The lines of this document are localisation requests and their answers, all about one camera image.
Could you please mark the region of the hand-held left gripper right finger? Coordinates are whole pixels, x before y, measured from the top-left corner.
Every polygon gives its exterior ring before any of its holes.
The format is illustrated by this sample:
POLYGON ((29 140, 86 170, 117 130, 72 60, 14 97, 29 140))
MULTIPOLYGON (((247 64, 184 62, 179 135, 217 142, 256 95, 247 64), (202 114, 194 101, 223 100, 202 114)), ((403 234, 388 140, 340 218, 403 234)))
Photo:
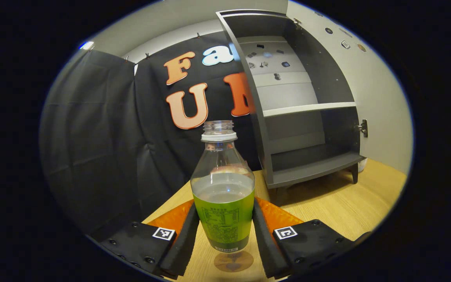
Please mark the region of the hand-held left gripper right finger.
POLYGON ((319 219, 303 221, 259 197, 253 224, 265 275, 276 279, 317 269, 370 236, 347 239, 319 219))

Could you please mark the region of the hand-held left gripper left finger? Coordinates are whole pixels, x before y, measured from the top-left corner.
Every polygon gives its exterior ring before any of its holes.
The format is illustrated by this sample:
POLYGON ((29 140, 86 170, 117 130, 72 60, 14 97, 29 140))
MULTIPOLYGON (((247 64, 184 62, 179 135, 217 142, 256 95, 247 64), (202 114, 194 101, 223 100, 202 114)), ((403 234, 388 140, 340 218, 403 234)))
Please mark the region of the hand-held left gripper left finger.
POLYGON ((144 273, 175 280, 185 274, 198 224, 195 202, 189 200, 147 223, 119 216, 99 228, 98 243, 144 273))

